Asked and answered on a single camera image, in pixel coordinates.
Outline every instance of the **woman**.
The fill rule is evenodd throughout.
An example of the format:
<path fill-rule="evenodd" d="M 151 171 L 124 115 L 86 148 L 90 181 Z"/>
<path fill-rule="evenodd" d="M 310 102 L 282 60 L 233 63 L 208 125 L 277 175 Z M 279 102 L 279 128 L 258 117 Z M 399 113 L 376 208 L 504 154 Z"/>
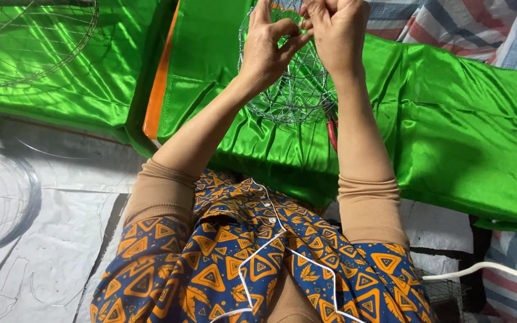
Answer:
<path fill-rule="evenodd" d="M 369 6 L 310 0 L 300 12 L 307 34 L 290 19 L 271 23 L 269 0 L 259 0 L 239 75 L 143 165 L 93 322 L 434 321 L 365 85 Z M 339 101 L 343 234 L 304 203 L 205 170 L 235 115 L 310 35 Z"/>

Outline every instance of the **beige sleeve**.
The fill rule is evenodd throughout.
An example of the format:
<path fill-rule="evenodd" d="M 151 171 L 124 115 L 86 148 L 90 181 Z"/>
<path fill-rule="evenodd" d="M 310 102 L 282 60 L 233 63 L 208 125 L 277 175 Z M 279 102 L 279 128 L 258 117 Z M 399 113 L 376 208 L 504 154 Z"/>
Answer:
<path fill-rule="evenodd" d="M 409 242 L 399 216 L 400 190 L 396 179 L 381 183 L 338 177 L 342 233 L 351 243 Z"/>
<path fill-rule="evenodd" d="M 189 223 L 198 179 L 147 160 L 133 186 L 125 225 L 157 216 L 172 216 Z"/>

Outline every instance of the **floor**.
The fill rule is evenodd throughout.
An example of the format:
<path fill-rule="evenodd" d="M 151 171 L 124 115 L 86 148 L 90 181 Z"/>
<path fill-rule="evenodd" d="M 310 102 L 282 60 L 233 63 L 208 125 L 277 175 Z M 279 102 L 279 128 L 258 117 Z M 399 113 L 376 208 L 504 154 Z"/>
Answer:
<path fill-rule="evenodd" d="M 1 323 L 90 321 L 91 294 L 116 253 L 121 214 L 145 162 L 130 146 L 94 135 L 0 116 L 0 238 L 15 234 L 0 246 Z M 18 160 L 32 168 L 41 194 L 37 216 L 19 231 L 37 190 L 9 166 Z M 339 218 L 337 205 L 326 216 Z M 417 267 L 453 272 L 460 255 L 473 253 L 467 214 L 403 201 L 401 216 Z"/>

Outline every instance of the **wire cage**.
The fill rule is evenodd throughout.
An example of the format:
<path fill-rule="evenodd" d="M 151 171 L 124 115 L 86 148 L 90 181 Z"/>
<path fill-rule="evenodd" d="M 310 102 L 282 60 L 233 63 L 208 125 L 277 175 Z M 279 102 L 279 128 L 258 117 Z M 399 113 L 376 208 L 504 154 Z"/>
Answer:
<path fill-rule="evenodd" d="M 60 70 L 90 40 L 97 0 L 0 0 L 0 87 Z"/>
<path fill-rule="evenodd" d="M 274 0 L 271 8 L 272 22 L 291 18 L 299 23 L 298 14 L 302 0 Z M 241 68 L 244 44 L 247 39 L 250 9 L 239 30 L 240 55 L 238 67 Z M 288 37 L 279 41 L 282 46 Z M 331 109 L 334 105 L 334 86 L 328 72 L 318 58 L 314 42 L 309 41 L 291 59 L 283 76 L 268 89 L 247 104 L 247 109 L 257 117 L 274 123 L 294 124 L 312 120 L 312 117 Z"/>
<path fill-rule="evenodd" d="M 465 322 L 463 304 L 466 301 L 466 292 L 469 287 L 457 283 L 451 279 L 437 281 L 424 281 L 423 276 L 432 275 L 422 269 L 416 268 L 416 275 L 422 286 L 426 289 L 430 306 L 438 316 L 440 323 Z"/>

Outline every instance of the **coiled wire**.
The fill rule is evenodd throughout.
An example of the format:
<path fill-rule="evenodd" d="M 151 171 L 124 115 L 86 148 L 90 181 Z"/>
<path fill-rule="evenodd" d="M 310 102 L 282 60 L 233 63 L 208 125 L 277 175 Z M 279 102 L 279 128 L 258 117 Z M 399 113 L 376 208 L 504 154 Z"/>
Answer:
<path fill-rule="evenodd" d="M 0 222 L 0 248 L 21 237 L 31 227 L 41 209 L 41 184 L 31 164 L 24 158 L 8 154 L 8 150 L 0 148 L 1 168 L 16 175 L 17 190 L 20 193 L 17 209 L 10 209 L 8 204 L 4 205 L 5 214 L 1 215 Z M 1 197 L 5 198 L 4 194 L 6 192 L 2 192 Z"/>

